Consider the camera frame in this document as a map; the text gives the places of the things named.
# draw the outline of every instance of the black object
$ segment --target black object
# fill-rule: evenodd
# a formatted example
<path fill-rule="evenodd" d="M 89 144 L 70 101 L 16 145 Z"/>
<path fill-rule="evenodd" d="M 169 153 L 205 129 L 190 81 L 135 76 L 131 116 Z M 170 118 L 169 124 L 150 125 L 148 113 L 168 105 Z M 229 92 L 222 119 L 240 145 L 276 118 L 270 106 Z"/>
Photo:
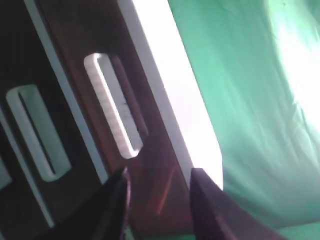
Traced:
<path fill-rule="evenodd" d="M 122 240 L 130 189 L 127 169 L 117 170 L 77 212 L 36 240 Z"/>
<path fill-rule="evenodd" d="M 197 240 L 286 240 L 240 208 L 202 168 L 191 171 L 190 206 Z"/>

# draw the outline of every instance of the green fabric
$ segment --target green fabric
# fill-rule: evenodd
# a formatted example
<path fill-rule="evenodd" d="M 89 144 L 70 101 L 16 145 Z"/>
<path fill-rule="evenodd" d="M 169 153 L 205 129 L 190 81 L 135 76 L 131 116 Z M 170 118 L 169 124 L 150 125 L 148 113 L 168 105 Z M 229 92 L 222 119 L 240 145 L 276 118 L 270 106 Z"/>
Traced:
<path fill-rule="evenodd" d="M 168 2 L 220 144 L 224 190 L 275 229 L 319 221 L 320 1 Z"/>
<path fill-rule="evenodd" d="M 289 240 L 318 240 L 320 236 L 320 223 L 317 222 L 294 227 L 286 227 L 280 229 L 279 233 Z"/>

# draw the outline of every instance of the white edge trim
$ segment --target white edge trim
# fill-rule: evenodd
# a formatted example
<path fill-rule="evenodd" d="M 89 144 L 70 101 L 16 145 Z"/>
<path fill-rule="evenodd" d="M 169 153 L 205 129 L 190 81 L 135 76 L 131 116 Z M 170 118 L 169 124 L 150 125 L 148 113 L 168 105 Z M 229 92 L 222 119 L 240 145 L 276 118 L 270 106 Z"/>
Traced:
<path fill-rule="evenodd" d="M 187 185 L 203 168 L 223 189 L 221 150 L 166 0 L 118 0 Z"/>

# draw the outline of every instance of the white drawer handle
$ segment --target white drawer handle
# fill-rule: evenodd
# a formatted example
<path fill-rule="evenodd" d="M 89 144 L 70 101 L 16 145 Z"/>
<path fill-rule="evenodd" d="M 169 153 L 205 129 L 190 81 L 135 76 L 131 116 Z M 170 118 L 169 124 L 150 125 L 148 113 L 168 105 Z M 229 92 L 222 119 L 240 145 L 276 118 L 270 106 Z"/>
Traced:
<path fill-rule="evenodd" d="M 46 182 L 61 178 L 71 164 L 38 88 L 13 88 L 6 100 L 41 178 Z"/>
<path fill-rule="evenodd" d="M 109 56 L 91 54 L 84 59 L 84 67 L 121 156 L 125 159 L 136 157 L 143 142 Z"/>

